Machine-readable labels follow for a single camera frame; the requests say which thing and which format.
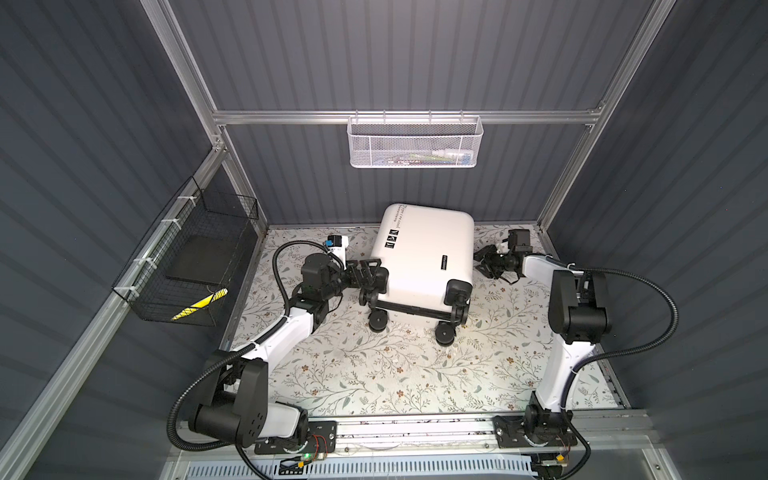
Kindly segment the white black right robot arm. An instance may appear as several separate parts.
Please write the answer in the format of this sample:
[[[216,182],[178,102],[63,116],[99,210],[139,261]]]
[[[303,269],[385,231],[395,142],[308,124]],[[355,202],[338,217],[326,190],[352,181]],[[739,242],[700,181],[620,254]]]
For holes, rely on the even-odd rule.
[[[605,276],[579,270],[551,256],[537,254],[530,232],[512,229],[505,243],[487,245],[473,253],[476,269],[500,279],[507,272],[550,287],[548,324],[554,344],[544,375],[532,394],[519,428],[534,446],[567,438],[570,390],[578,364],[587,359],[610,329]]]

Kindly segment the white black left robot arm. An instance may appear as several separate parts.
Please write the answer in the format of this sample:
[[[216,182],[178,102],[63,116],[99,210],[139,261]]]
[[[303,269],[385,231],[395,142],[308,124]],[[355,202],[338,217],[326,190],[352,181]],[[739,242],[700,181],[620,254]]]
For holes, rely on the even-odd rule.
[[[219,350],[200,378],[174,404],[167,434],[186,451],[225,446],[250,447],[270,442],[302,447],[309,436],[308,413],[285,402],[272,402],[269,377],[295,346],[315,333],[331,312],[330,300],[348,288],[367,295],[386,286],[387,270],[379,259],[348,260],[331,252],[307,256],[302,281],[289,291],[275,278],[286,301],[283,315],[267,330],[231,351]]]

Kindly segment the white hard-shell suitcase black lining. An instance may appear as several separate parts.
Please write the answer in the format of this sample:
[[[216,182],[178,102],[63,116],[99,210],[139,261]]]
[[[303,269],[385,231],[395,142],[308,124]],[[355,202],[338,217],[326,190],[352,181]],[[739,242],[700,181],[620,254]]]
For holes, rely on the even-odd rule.
[[[370,254],[373,281],[360,294],[369,329],[414,321],[432,326],[437,344],[452,345],[471,305],[474,228],[462,211],[388,206]]]

